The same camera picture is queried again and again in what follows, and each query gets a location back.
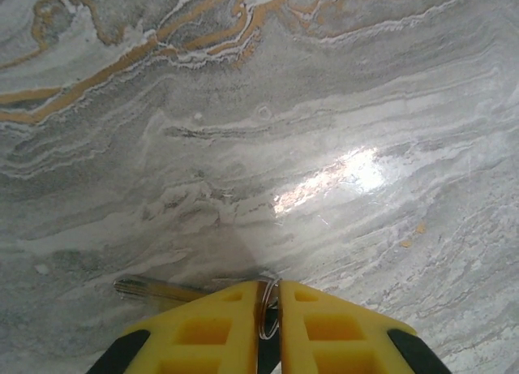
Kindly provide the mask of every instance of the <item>rectangular cutout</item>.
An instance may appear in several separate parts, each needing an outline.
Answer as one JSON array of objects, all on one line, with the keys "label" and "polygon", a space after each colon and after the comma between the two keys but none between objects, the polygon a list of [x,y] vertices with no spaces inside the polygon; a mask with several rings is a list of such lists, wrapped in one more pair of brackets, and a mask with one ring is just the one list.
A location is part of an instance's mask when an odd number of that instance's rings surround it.
[{"label": "rectangular cutout", "polygon": [[177,332],[174,344],[222,345],[227,343],[231,319],[199,317],[185,321]]},{"label": "rectangular cutout", "polygon": [[363,340],[357,321],[347,315],[310,314],[304,317],[308,340]]},{"label": "rectangular cutout", "polygon": [[388,374],[371,350],[315,350],[319,374]]},{"label": "rectangular cutout", "polygon": [[227,302],[234,302],[234,301],[240,301],[243,298],[243,293],[241,291],[235,291],[234,293],[231,293],[224,297],[224,301]]},{"label": "rectangular cutout", "polygon": [[294,292],[294,297],[295,300],[299,301],[300,303],[310,303],[313,301],[317,301],[317,297],[303,290],[296,290]]}]

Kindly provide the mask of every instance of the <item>marble floor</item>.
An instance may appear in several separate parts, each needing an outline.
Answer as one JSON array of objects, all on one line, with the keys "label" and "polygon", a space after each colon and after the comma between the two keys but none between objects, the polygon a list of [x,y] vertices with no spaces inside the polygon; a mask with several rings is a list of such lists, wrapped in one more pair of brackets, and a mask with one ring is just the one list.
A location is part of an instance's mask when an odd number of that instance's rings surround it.
[{"label": "marble floor", "polygon": [[124,273],[294,279],[519,372],[519,0],[0,0],[0,372]]}]

